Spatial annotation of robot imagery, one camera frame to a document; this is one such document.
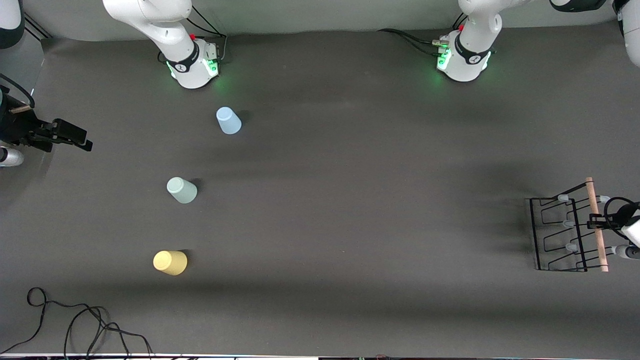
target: wall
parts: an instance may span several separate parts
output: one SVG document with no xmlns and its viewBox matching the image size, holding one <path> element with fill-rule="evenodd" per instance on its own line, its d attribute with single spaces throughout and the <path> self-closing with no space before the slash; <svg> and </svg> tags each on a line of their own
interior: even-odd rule
<svg viewBox="0 0 640 360">
<path fill-rule="evenodd" d="M 36 80 L 42 68 L 44 52 L 40 41 L 24 32 L 18 44 L 9 49 L 0 50 L 0 72 L 8 76 L 27 91 L 32 91 L 36 86 Z M 18 100 L 27 101 L 20 90 L 0 80 L 0 83 L 9 86 L 10 94 Z"/>
<path fill-rule="evenodd" d="M 460 13 L 455 0 L 193 0 L 193 4 L 233 35 L 386 27 L 442 29 Z M 109 17 L 101 0 L 24 0 L 24 6 L 56 37 L 89 41 L 143 38 Z M 595 24 L 613 19 L 614 14 L 608 4 L 598 11 L 572 14 L 553 10 L 547 0 L 535 0 L 505 10 L 502 17 L 505 27 L 522 28 Z M 191 18 L 198 21 L 195 13 Z M 202 34 L 184 23 L 188 30 Z"/>
</svg>

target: white robot link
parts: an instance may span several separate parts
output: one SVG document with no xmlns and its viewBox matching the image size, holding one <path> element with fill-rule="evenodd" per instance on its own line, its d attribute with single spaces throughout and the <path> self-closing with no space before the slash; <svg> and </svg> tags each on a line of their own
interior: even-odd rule
<svg viewBox="0 0 640 360">
<path fill-rule="evenodd" d="M 0 49 L 17 44 L 23 32 L 22 0 L 0 0 Z"/>
<path fill-rule="evenodd" d="M 464 30 L 440 37 L 438 70 L 456 81 L 472 81 L 486 68 L 491 46 L 502 30 L 499 12 L 532 0 L 458 0 L 468 16 Z"/>
<path fill-rule="evenodd" d="M 156 43 L 171 75 L 184 88 L 200 88 L 218 75 L 216 45 L 192 39 L 179 22 L 191 14 L 191 0 L 102 0 L 102 4 L 112 18 Z"/>
<path fill-rule="evenodd" d="M 614 214 L 609 214 L 609 207 L 614 201 L 626 202 Z M 628 245 L 613 246 L 611 251 L 624 259 L 640 260 L 640 202 L 624 197 L 612 197 L 604 204 L 603 214 L 591 214 L 588 227 L 590 229 L 610 229 L 625 240 Z"/>
<path fill-rule="evenodd" d="M 500 12 L 532 0 L 458 0 L 468 16 L 463 30 L 440 37 L 437 69 L 456 81 L 472 81 L 486 68 L 491 46 L 502 30 Z M 599 9 L 606 0 L 550 0 L 560 12 Z M 612 0 L 631 61 L 640 67 L 640 0 Z"/>
</svg>

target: green led light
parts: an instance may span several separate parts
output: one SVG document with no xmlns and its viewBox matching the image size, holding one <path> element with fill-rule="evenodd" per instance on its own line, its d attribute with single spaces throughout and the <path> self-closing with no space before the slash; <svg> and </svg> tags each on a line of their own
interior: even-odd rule
<svg viewBox="0 0 640 360">
<path fill-rule="evenodd" d="M 491 57 L 491 51 L 486 55 L 486 60 L 484 61 L 484 65 L 482 65 L 482 69 L 486 69 L 487 64 L 489 64 L 489 58 Z"/>
<path fill-rule="evenodd" d="M 202 63 L 205 65 L 205 69 L 207 69 L 207 72 L 212 78 L 218 75 L 218 64 L 216 60 L 202 59 Z"/>
<path fill-rule="evenodd" d="M 171 68 L 171 65 L 169 65 L 169 62 L 166 62 L 166 66 L 169 68 L 169 71 L 171 72 L 171 77 L 175 79 L 175 74 L 173 73 L 173 69 Z"/>
<path fill-rule="evenodd" d="M 438 60 L 438 69 L 445 70 L 447 65 L 449 64 L 449 60 L 451 59 L 451 49 L 447 49 L 444 54 L 440 55 L 440 60 Z"/>
</svg>

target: wooden rod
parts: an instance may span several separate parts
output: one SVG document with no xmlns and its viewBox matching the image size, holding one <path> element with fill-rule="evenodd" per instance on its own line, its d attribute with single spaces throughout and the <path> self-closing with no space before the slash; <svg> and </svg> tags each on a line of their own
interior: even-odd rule
<svg viewBox="0 0 640 360">
<path fill-rule="evenodd" d="M 598 199 L 596 198 L 596 190 L 593 187 L 593 178 L 587 177 L 587 193 L 589 194 L 589 205 L 591 205 L 591 212 L 594 214 L 600 214 L 598 210 Z M 607 249 L 604 247 L 604 237 L 602 236 L 602 229 L 595 229 L 596 244 L 598 245 L 598 258 L 600 260 L 600 271 L 609 272 L 609 263 L 607 262 Z"/>
<path fill-rule="evenodd" d="M 17 114 L 17 113 L 24 113 L 25 111 L 29 111 L 29 110 L 31 110 L 31 107 L 29 105 L 25 105 L 19 108 L 11 109 L 9 110 L 9 112 L 12 114 Z"/>
</svg>

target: yellow cup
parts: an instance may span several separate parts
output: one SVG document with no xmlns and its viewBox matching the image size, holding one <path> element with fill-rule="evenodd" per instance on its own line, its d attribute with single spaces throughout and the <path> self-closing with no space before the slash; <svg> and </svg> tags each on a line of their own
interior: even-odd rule
<svg viewBox="0 0 640 360">
<path fill-rule="evenodd" d="M 154 268 L 169 275 L 180 275 L 187 267 L 187 255 L 182 251 L 163 250 L 154 256 Z"/>
</svg>

